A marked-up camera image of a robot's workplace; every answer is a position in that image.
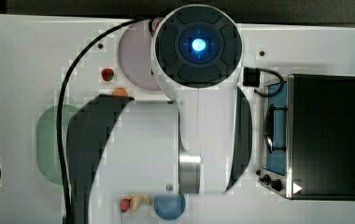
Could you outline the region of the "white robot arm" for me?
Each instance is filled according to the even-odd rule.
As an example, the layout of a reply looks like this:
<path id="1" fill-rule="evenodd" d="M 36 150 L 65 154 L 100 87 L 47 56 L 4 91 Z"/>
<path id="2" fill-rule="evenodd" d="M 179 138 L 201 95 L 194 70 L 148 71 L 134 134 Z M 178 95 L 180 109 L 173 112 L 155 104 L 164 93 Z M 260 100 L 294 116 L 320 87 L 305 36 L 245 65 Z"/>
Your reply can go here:
<path id="1" fill-rule="evenodd" d="M 206 5 L 180 7 L 162 19 L 151 42 L 156 82 L 178 109 L 178 192 L 224 193 L 247 165 L 235 161 L 244 93 L 244 42 L 234 21 Z M 100 94 L 71 119 L 68 168 L 73 219 L 89 224 L 93 182 L 101 156 L 129 97 Z"/>

